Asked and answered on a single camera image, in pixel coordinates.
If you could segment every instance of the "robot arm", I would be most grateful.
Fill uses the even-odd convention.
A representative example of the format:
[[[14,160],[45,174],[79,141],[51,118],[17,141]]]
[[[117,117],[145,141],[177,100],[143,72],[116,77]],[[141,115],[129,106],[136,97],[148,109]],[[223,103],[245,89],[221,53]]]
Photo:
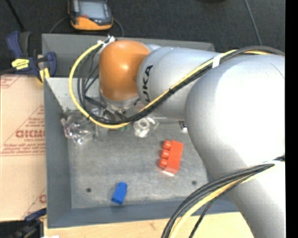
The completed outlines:
[[[215,52],[116,41],[100,55],[100,96],[117,110],[128,108],[137,98],[147,105],[175,83],[183,82],[193,69],[213,59],[215,68],[188,81],[156,111],[174,121],[185,121],[193,145],[214,178],[283,156],[284,56],[243,54],[219,63],[220,56]],[[116,75],[119,84],[111,84]],[[112,123],[109,127],[125,124]],[[282,238],[286,236],[285,194],[283,163],[228,195],[255,237]]]

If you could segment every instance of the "orange device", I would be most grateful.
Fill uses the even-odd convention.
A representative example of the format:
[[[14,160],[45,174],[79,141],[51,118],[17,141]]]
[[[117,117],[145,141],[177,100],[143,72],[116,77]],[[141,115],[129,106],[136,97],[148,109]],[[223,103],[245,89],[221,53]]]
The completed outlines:
[[[132,40],[109,44],[99,58],[100,93],[107,102],[127,105],[138,98],[137,75],[143,60],[150,53],[146,45]]]
[[[70,0],[69,14],[71,25],[77,30],[99,31],[113,25],[113,15],[106,1]]]

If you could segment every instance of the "clear plastic object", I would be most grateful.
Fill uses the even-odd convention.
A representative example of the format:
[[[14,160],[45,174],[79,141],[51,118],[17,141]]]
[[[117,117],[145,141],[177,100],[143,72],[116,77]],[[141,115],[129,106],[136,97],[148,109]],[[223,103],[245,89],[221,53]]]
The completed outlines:
[[[156,117],[148,116],[134,122],[134,135],[139,138],[145,138],[149,135],[150,131],[155,130],[159,125]]]
[[[67,118],[61,119],[61,123],[65,137],[71,138],[75,144],[81,145],[96,133],[95,125],[79,114],[68,115]]]

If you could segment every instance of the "black floor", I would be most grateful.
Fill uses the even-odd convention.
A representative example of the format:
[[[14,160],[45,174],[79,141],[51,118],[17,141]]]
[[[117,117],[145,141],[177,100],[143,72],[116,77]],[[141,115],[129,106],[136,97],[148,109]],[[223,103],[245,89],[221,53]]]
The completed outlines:
[[[26,30],[32,32],[30,53],[41,51],[41,34],[67,12],[67,0],[11,0]],[[211,42],[216,51],[264,45],[285,51],[286,0],[109,0],[125,37]],[[20,26],[5,0],[0,0],[0,70],[10,65],[5,38]],[[75,32],[65,20],[55,32]],[[117,24],[109,31],[120,36]],[[22,223],[0,224],[0,238]]]

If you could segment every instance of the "yellow cable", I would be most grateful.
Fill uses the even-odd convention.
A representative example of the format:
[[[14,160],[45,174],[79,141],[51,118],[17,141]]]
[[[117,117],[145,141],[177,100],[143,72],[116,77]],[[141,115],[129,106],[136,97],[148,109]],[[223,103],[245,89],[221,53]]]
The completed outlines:
[[[192,206],[184,215],[183,217],[179,220],[179,222],[175,225],[174,229],[171,231],[170,238],[175,238],[176,235],[178,234],[180,228],[182,225],[188,220],[188,218],[191,217],[192,214],[194,214],[197,210],[199,210],[203,205],[205,205],[207,202],[211,201],[212,199],[216,198],[218,195],[220,195],[222,192],[242,180],[243,178],[240,178],[238,180],[232,181],[227,185],[224,185],[217,190],[213,191],[206,197],[204,197],[202,200],[200,200],[198,203],[196,203],[194,206]]]
[[[130,122],[125,122],[125,123],[120,123],[120,124],[105,124],[105,123],[101,123],[97,120],[95,120],[93,117],[91,117],[88,112],[78,103],[77,99],[75,98],[74,92],[73,92],[73,86],[72,86],[72,81],[73,81],[73,76],[74,76],[74,72],[77,68],[77,66],[79,65],[79,63],[84,59],[85,56],[87,56],[90,52],[92,52],[93,50],[97,49],[98,47],[100,47],[102,44],[104,44],[104,42],[99,42],[98,44],[90,47],[89,49],[87,49],[83,54],[81,54],[78,59],[75,61],[74,65],[71,68],[71,72],[70,72],[70,76],[69,76],[69,90],[70,90],[70,96],[74,102],[74,104],[76,105],[76,107],[78,108],[78,110],[84,115],[86,116],[89,120],[91,120],[93,123],[95,123],[98,126],[104,127],[104,128],[112,128],[112,129],[117,129],[117,128],[121,128],[124,127],[128,124],[130,124]],[[231,50],[228,51],[226,53],[222,53],[219,56],[220,57],[224,57],[232,52],[234,52],[236,50]],[[253,51],[254,54],[261,54],[261,55],[265,55],[268,54],[266,52],[258,52],[258,51]],[[164,97],[166,94],[169,93],[169,90],[174,89],[175,87],[177,87],[179,84],[181,84],[182,82],[184,82],[186,79],[188,79],[190,76],[194,75],[196,72],[202,70],[203,68],[205,68],[206,66],[209,66],[213,63],[213,59],[210,59],[208,61],[206,61],[205,63],[203,63],[202,65],[198,66],[197,68],[195,68],[193,71],[191,71],[190,73],[188,73],[186,76],[184,76],[182,79],[180,79],[178,82],[176,82],[175,84],[173,84],[169,89],[167,89],[166,91],[164,91],[162,94],[160,94],[158,97],[156,97],[153,101],[151,101],[149,104],[147,104],[144,108],[142,108],[140,110],[143,111],[144,109],[150,107],[152,104],[154,104],[155,102],[157,102],[158,100],[160,100],[162,97]]]
[[[127,125],[128,123],[122,123],[122,124],[118,124],[118,125],[110,125],[110,124],[103,124],[103,123],[100,123],[98,121],[96,121],[94,118],[90,117],[90,115],[88,114],[88,112],[78,103],[77,99],[75,98],[75,95],[74,95],[74,92],[73,92],[73,86],[72,86],[72,81],[73,81],[73,76],[74,76],[74,72],[77,68],[77,66],[79,65],[79,63],[83,60],[83,58],[85,56],[87,56],[90,52],[92,52],[93,50],[99,48],[102,44],[104,44],[104,42],[100,42],[92,47],[90,47],[88,50],[86,50],[83,54],[81,54],[79,56],[79,58],[75,61],[72,69],[71,69],[71,72],[70,72],[70,75],[69,75],[69,90],[70,90],[70,96],[74,102],[74,104],[76,105],[76,107],[78,108],[79,111],[81,111],[81,113],[86,116],[87,118],[89,118],[93,123],[99,125],[99,126],[102,126],[102,127],[105,127],[105,128],[120,128],[120,127],[123,127],[125,125]]]
[[[271,162],[266,162],[267,164],[269,163],[273,163],[275,164],[274,166],[270,167],[269,169],[266,169],[262,172],[259,172],[253,176],[251,176],[250,178],[246,179],[245,181],[243,181],[242,183],[248,182],[250,180],[255,179],[256,177],[258,177],[258,175],[263,174],[265,172],[271,172],[272,170],[274,170],[275,168],[279,167],[280,165],[284,164],[285,162],[280,162],[280,161],[271,161]],[[210,193],[209,195],[207,195],[206,197],[204,197],[202,200],[200,200],[198,203],[196,203],[194,206],[192,206],[184,215],[183,217],[179,220],[179,222],[174,226],[174,229],[171,231],[171,234],[169,236],[169,238],[175,238],[177,233],[179,232],[181,226],[188,220],[189,217],[192,216],[193,213],[195,213],[197,210],[199,210],[203,205],[205,205],[206,203],[208,203],[209,201],[211,201],[212,199],[216,198],[218,195],[220,195],[222,192],[224,192],[225,190],[227,190],[228,188],[230,188],[231,186],[235,185],[237,182],[241,181],[243,178],[240,178],[238,180],[232,181],[230,183],[228,183],[227,185],[224,185],[220,188],[218,188],[217,190],[213,191],[212,193]]]

